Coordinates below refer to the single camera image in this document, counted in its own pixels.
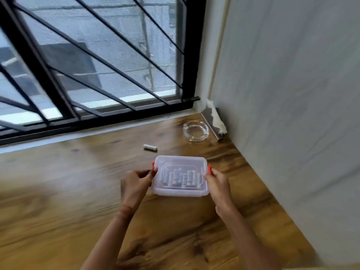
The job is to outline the black window grille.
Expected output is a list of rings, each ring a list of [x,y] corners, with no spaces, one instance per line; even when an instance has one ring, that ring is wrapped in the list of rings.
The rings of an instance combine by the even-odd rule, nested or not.
[[[207,0],[0,0],[0,146],[191,109]]]

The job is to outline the group of white batteries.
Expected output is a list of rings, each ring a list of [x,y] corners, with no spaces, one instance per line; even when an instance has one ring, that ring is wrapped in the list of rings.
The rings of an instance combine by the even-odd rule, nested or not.
[[[159,181],[165,188],[199,189],[204,179],[195,167],[170,166],[164,169]]]

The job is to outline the person's right forearm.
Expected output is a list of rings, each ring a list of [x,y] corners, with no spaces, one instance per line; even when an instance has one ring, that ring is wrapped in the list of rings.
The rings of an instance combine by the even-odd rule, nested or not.
[[[263,245],[235,207],[215,207],[227,227],[246,270],[282,270],[276,252]]]

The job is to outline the person's right hand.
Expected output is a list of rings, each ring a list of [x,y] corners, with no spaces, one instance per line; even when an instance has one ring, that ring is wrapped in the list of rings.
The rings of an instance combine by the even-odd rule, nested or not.
[[[215,210],[222,218],[228,218],[236,209],[228,178],[221,172],[221,177],[213,177],[209,173],[203,173],[207,181],[209,193],[214,201]]]

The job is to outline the clear plastic lidded container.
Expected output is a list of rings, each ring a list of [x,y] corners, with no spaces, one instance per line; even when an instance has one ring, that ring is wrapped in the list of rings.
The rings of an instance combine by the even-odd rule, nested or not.
[[[210,173],[210,165],[205,158],[159,155],[152,166],[158,168],[151,184],[156,195],[202,197],[209,194],[203,173]]]

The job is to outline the person's left hand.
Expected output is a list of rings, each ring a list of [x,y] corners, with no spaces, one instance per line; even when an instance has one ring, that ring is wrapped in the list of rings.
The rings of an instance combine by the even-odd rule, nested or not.
[[[135,174],[134,170],[131,170],[121,178],[121,212],[127,216],[132,216],[135,214],[149,187],[151,186],[157,171],[157,167],[152,168],[151,174],[144,178],[139,178]]]

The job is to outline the person's left forearm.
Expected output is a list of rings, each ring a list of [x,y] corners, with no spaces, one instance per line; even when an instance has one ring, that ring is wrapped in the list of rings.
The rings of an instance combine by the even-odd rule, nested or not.
[[[126,204],[121,205],[118,213],[106,227],[80,270],[115,269],[125,234],[136,211],[137,208]]]

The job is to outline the clear glass ashtray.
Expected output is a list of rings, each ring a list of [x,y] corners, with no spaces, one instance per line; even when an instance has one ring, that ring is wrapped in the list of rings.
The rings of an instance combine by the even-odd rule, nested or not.
[[[183,124],[183,133],[189,141],[204,141],[209,137],[209,127],[203,121],[189,121]]]

